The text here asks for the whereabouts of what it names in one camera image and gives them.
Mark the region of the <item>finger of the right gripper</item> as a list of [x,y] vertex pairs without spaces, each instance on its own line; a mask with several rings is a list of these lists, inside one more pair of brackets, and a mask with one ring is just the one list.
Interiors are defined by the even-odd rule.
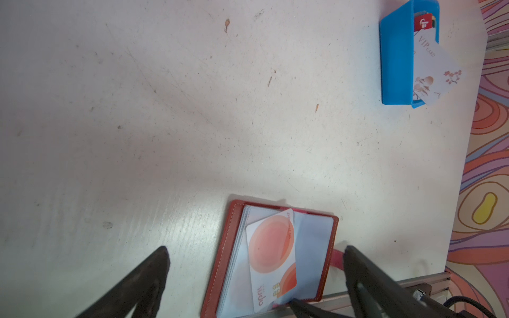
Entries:
[[320,309],[300,299],[293,299],[289,306],[297,318],[350,318],[350,316]]

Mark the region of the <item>pink circles white card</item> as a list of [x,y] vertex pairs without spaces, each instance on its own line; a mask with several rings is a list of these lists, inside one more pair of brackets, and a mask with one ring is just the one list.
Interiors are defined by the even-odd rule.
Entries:
[[255,313],[283,304],[297,285],[294,212],[287,209],[247,226]]

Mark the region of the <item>blue plastic tray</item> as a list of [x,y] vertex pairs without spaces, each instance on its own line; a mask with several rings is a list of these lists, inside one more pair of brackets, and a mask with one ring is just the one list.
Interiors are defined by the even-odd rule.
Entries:
[[414,14],[420,11],[436,17],[435,39],[440,41],[440,4],[438,1],[407,1],[379,23],[381,97],[385,105],[425,103],[413,96]]

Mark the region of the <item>red leather card holder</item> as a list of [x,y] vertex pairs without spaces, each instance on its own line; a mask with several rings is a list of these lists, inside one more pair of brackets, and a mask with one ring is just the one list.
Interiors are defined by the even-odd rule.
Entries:
[[249,317],[293,299],[319,302],[335,250],[331,213],[233,200],[212,268],[201,317]]

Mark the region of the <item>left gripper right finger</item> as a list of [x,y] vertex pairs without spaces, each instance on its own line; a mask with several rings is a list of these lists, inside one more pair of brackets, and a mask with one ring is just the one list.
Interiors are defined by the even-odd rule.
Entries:
[[354,246],[346,247],[343,267],[355,317],[457,317],[417,300]]

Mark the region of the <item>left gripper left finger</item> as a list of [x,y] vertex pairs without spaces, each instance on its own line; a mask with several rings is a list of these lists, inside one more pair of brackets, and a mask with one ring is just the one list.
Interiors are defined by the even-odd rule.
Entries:
[[79,317],[156,317],[170,270],[170,256],[160,246]]

